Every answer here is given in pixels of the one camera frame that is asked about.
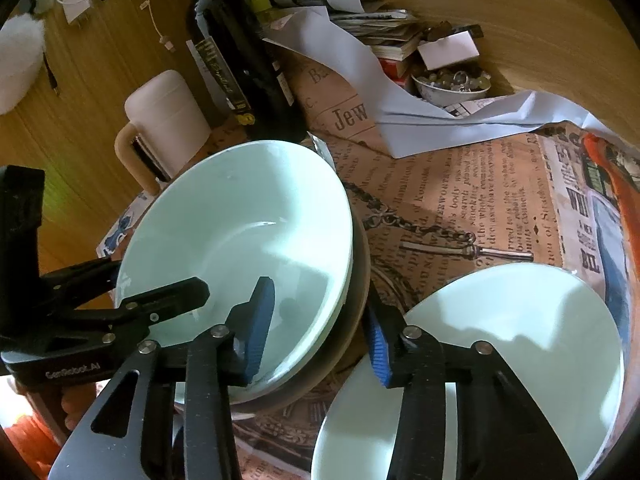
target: white mug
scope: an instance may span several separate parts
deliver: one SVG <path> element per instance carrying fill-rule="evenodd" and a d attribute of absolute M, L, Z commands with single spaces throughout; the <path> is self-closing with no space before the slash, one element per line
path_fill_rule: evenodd
<path fill-rule="evenodd" d="M 133 142 L 171 179 L 204 145 L 211 129 L 186 81 L 175 70 L 166 70 L 138 88 L 127 98 L 124 109 L 129 123 L 116 136 L 116 154 L 143 189 L 156 195 L 158 181 Z"/>

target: wooden floor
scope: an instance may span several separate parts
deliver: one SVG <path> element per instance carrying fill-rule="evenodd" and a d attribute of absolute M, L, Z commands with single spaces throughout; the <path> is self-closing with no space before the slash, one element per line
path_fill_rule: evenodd
<path fill-rule="evenodd" d="M 143 0 L 95 2 L 81 28 L 56 6 L 46 17 L 44 71 L 18 107 L 0 116 L 0 165 L 47 171 L 43 270 L 95 256 L 95 246 L 139 191 L 113 153 L 126 123 L 124 100 L 175 68 L 212 123 L 217 114 L 184 45 L 188 0 L 152 0 L 156 21 L 177 53 L 158 44 Z M 481 23 L 479 49 L 514 89 L 543 89 L 585 108 L 640 144 L 640 51 L 607 0 L 388 0 L 427 20 Z"/>

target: metal rivet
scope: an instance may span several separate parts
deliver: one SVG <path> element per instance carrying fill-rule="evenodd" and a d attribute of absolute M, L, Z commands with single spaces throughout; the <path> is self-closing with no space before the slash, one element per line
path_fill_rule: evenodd
<path fill-rule="evenodd" d="M 158 348 L 158 343 L 155 341 L 151 341 L 151 339 L 147 339 L 138 345 L 138 352 L 141 354 L 151 354 Z"/>
<path fill-rule="evenodd" d="M 402 335 L 407 339 L 418 339 L 422 335 L 422 329 L 419 326 L 407 325 L 402 330 Z"/>
<path fill-rule="evenodd" d="M 474 346 L 476 347 L 476 352 L 482 355 L 489 355 L 494 351 L 494 346 L 487 341 L 476 341 Z"/>
<path fill-rule="evenodd" d="M 224 337 L 229 333 L 229 329 L 226 325 L 216 325 L 210 330 L 210 332 L 213 337 Z"/>

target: black clamp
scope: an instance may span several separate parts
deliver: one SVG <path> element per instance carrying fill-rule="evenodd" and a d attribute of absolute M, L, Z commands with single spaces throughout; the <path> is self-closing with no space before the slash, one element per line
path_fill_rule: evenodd
<path fill-rule="evenodd" d="M 274 304 L 273 281 L 263 277 L 251 300 L 193 342 L 140 342 L 69 437 L 50 480 L 174 478 L 176 381 L 186 382 L 180 474 L 242 480 L 227 387 L 247 386 L 257 373 Z"/>
<path fill-rule="evenodd" d="M 30 391 L 110 378 L 149 326 L 199 308 L 209 297 L 198 278 L 123 300 L 120 308 L 54 311 L 6 342 L 0 358 Z"/>
<path fill-rule="evenodd" d="M 442 478 L 445 383 L 456 383 L 457 478 L 515 471 L 523 480 L 577 479 L 553 428 L 491 343 L 440 343 L 383 304 L 373 284 L 363 323 L 374 373 L 387 388 L 404 388 L 387 480 Z"/>

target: stack of papers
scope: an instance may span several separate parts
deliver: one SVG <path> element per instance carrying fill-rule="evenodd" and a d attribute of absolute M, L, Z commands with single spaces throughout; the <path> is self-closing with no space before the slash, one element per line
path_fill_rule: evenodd
<path fill-rule="evenodd" d="M 419 20 L 404 9 L 332 14 L 331 21 L 369 45 L 375 56 L 397 61 L 414 53 L 424 30 Z"/>

